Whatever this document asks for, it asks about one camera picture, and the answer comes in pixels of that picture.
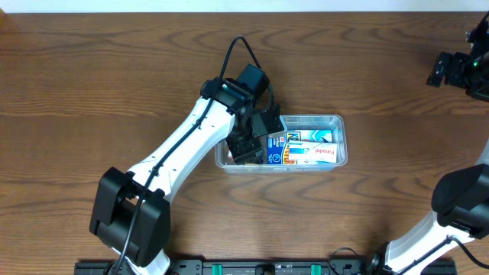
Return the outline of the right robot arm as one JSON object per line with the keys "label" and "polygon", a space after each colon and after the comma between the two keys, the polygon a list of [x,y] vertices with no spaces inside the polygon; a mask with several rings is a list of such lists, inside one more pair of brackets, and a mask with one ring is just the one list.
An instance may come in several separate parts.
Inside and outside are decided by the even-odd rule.
{"label": "right robot arm", "polygon": [[[488,18],[465,34],[469,53],[439,54],[426,83],[463,89],[467,96],[488,100]],[[432,194],[429,213],[404,236],[386,243],[372,258],[367,274],[454,274],[441,256],[459,247],[477,266],[486,269],[467,243],[488,235],[488,152],[471,167],[444,175]]]}

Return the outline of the blue fever patch box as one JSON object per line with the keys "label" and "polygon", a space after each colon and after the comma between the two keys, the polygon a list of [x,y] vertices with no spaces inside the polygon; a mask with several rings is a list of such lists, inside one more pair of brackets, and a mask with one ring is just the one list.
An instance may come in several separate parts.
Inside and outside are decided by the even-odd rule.
{"label": "blue fever patch box", "polygon": [[291,160],[289,158],[289,143],[291,141],[332,142],[331,130],[295,130],[285,131],[267,137],[268,164],[318,164],[322,161]]}

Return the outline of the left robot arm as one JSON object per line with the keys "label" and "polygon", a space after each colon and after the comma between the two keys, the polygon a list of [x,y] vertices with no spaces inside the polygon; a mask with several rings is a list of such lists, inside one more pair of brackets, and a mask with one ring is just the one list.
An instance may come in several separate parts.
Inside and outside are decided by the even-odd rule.
{"label": "left robot arm", "polygon": [[261,137],[284,131],[280,107],[268,102],[265,72],[247,65],[237,79],[206,81],[186,120],[153,153],[123,172],[101,177],[89,223],[99,240],[118,252],[107,274],[165,274],[170,259],[170,207],[177,191],[207,153],[224,141],[237,165],[261,164]]}

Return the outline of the white Panadol box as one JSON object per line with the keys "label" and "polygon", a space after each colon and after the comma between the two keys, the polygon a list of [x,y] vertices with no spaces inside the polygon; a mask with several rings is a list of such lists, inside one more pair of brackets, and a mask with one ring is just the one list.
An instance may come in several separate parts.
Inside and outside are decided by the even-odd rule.
{"label": "white Panadol box", "polygon": [[291,141],[289,143],[289,158],[291,160],[335,163],[337,153],[338,145],[333,143],[309,141]]}

